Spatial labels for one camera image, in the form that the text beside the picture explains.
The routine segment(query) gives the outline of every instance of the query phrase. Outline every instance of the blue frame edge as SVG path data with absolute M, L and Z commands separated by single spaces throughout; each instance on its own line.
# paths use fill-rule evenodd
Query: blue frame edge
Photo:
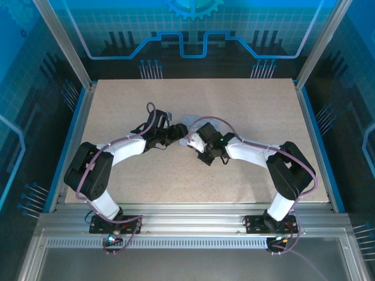
M 81 90 L 81 93 L 80 93 L 80 98 L 78 99 L 76 110 L 75 110 L 75 112 L 73 114 L 73 117 L 71 119 L 71 123 L 70 123 L 70 126 L 69 126 L 68 134 L 67 134 L 66 139 L 65 139 L 63 150 L 61 152 L 60 159 L 59 159 L 56 171 L 55 171 L 54 176 L 53 176 L 51 188 L 50 188 L 49 193 L 48 193 L 48 197 L 47 197 L 47 200 L 46 200 L 45 207 L 43 209 L 43 213 L 49 213 L 49 208 L 51 207 L 53 196 L 54 196 L 54 193 L 56 192 L 56 189 L 57 189 L 57 183 L 59 182 L 59 178 L 60 178 L 60 175 L 61 175 L 62 170 L 63 170 L 63 163 L 64 163 L 64 160 L 65 160 L 67 151 L 68 151 L 68 147 L 69 147 L 69 144 L 70 144 L 70 141 L 71 141 L 71 137 L 73 136 L 74 127 L 76 126 L 76 123 L 77 123 L 78 114 L 79 114 L 81 106 L 82 106 L 83 98 L 85 96 L 85 91 L 86 91 L 86 89 L 84 87 L 82 87 L 82 90 Z
M 341 195 L 340 195 L 340 192 L 339 192 L 337 182 L 336 182 L 335 177 L 333 175 L 332 167 L 329 163 L 327 151 L 324 147 L 323 139 L 322 139 L 321 133 L 319 132 L 318 124 L 316 123 L 315 118 L 313 118 L 314 113 L 313 113 L 312 106 L 311 106 L 311 103 L 310 103 L 310 99 L 307 95 L 305 86 L 302 87 L 302 95 L 305 99 L 306 107 L 307 107 L 307 110 L 309 112 L 310 119 L 311 119 L 311 122 L 312 122 L 312 127 L 313 127 L 313 130 L 315 132 L 316 139 L 318 141 L 319 149 L 321 150 L 321 153 L 322 153 L 322 156 L 323 156 L 323 162 L 324 162 L 324 165 L 326 167 L 326 171 L 327 171 L 327 175 L 328 175 L 328 178 L 329 178 L 329 181 L 330 181 L 330 185 L 332 187 L 332 192 L 333 192 L 334 199 L 336 201 L 337 210 L 338 210 L 339 213 L 345 213 L 346 212 L 345 207 L 344 207 L 344 204 L 343 204 L 342 199 L 341 199 Z

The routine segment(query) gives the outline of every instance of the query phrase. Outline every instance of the blue enclosure wall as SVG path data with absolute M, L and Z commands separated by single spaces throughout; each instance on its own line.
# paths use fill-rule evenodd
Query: blue enclosure wall
M 93 80 L 160 78 L 152 69 L 159 66 L 163 78 L 295 78 L 335 4 L 52 1 Z
M 353 225 L 375 224 L 375 2 L 353 0 L 306 89 Z
M 15 280 L 45 198 L 25 185 L 48 192 L 82 86 L 32 1 L 0 2 L 0 35 L 0 280 Z

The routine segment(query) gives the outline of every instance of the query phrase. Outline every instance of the gear graphic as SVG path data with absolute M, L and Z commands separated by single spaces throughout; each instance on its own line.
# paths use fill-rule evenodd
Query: gear graphic
M 0 0 L 0 8 L 6 8 L 12 19 L 22 28 L 34 18 L 31 0 Z
M 184 20 L 190 18 L 203 20 L 205 16 L 211 16 L 213 11 L 218 11 L 218 6 L 224 4 L 224 0 L 166 0 L 170 12 L 176 16 L 182 16 Z

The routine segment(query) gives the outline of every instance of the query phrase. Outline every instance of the grid pattern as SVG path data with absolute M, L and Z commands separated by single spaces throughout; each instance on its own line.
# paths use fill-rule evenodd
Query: grid pattern
M 302 54 L 308 54 L 332 9 L 321 9 L 318 18 Z M 74 20 L 93 56 L 99 56 L 104 50 L 104 41 L 111 41 L 109 32 L 131 31 L 134 42 L 140 44 L 151 32 L 160 30 L 178 30 L 189 32 L 187 44 L 201 44 L 198 41 L 199 30 L 230 30 L 241 36 L 248 43 L 253 41 L 256 30 L 277 30 L 276 42 L 282 39 L 282 48 L 288 54 L 295 54 L 306 30 L 316 12 L 316 8 L 232 8 L 219 7 L 218 12 L 203 20 L 184 20 L 175 16 L 168 8 L 134 9 L 91 9 L 72 10 Z M 75 35 L 66 11 L 56 11 L 74 45 L 81 51 L 81 44 Z M 259 36 L 256 45 L 261 44 Z M 269 45 L 271 37 L 265 43 Z
M 0 114 L 9 121 L 15 121 L 32 87 L 46 86 L 47 78 L 39 70 L 46 52 L 63 55 L 43 19 L 39 18 L 0 82 Z M 8 127 L 0 122 L 0 148 L 8 134 Z
M 375 61 L 348 16 L 340 23 L 325 56 L 337 50 L 341 51 L 348 66 L 340 82 L 347 88 L 357 86 L 372 118 L 375 119 Z

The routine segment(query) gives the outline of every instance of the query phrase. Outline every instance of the metal extrusion bar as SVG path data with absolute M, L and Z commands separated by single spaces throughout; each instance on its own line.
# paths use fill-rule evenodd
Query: metal extrusion bar
M 310 55 L 308 56 L 304 66 L 297 77 L 297 89 L 302 89 L 305 85 L 307 79 L 309 78 L 312 70 L 316 66 L 318 60 L 320 59 L 322 53 L 326 49 L 326 46 L 332 39 L 332 36 L 336 29 L 338 28 L 342 18 L 345 16 L 347 9 L 349 8 L 352 0 L 341 0 L 336 4 L 335 8 L 332 11 L 330 18 L 327 21 L 327 24 L 321 33 L 320 37 L 317 39 Z
M 126 204 L 126 214 L 145 215 L 142 233 L 132 248 L 263 248 L 265 235 L 247 235 L 243 214 L 262 214 L 263 204 Z M 41 214 L 19 281 L 37 280 L 44 248 L 101 248 L 106 235 L 88 233 L 88 207 L 68 204 L 54 214 Z M 352 280 L 371 280 L 347 214 L 334 214 L 318 204 L 300 204 L 301 235 L 338 238 Z
M 328 169 L 331 169 L 330 167 L 327 167 L 324 161 L 323 153 L 319 147 L 319 141 L 317 133 L 319 132 L 318 126 L 316 125 L 316 130 L 314 130 L 313 122 L 316 123 L 315 120 L 313 120 L 312 112 L 309 112 L 308 103 L 307 100 L 308 97 L 304 97 L 304 94 L 302 90 L 297 89 L 297 97 L 299 100 L 299 104 L 301 105 L 302 114 L 305 118 L 306 127 L 310 135 L 311 144 L 315 152 L 316 161 L 319 166 L 319 170 L 321 171 L 322 180 L 324 182 L 324 185 L 326 187 L 327 193 L 329 195 L 330 202 L 332 204 L 332 207 L 335 212 L 344 212 L 345 208 L 343 206 L 341 198 L 336 198 L 335 193 L 333 191 L 333 185 L 336 184 L 335 179 L 330 179 L 330 175 L 328 173 Z
M 59 44 L 61 50 L 66 56 L 66 59 L 70 63 L 72 69 L 76 73 L 78 79 L 82 83 L 82 86 L 87 90 L 90 89 L 91 79 L 88 76 L 86 69 L 84 68 L 71 41 L 69 40 L 64 27 L 60 23 L 59 18 L 51 7 L 51 4 L 48 2 L 48 0 L 33 0 L 33 2 L 39 10 L 43 19 L 45 20 L 48 28 L 52 32 L 53 37 L 57 41 L 57 44 Z
M 77 121 L 74 126 L 73 132 L 71 133 L 71 139 L 67 147 L 66 155 L 64 156 L 64 160 L 62 163 L 62 171 L 66 171 L 76 152 L 77 147 L 79 147 L 80 145 L 84 131 L 84 126 L 86 124 L 86 120 L 88 117 L 88 112 L 90 111 L 91 102 L 94 97 L 95 89 L 96 83 L 94 83 L 93 86 L 89 90 L 86 90 L 84 95 L 80 97 L 82 98 L 82 104 L 78 107 Z M 57 199 L 59 198 L 59 194 L 63 187 L 64 176 L 63 174 L 61 174 L 57 179 L 56 192 L 54 194 L 49 194 L 49 197 L 53 196 L 52 203 L 50 204 L 49 209 L 45 211 L 52 212 L 54 210 L 57 203 Z

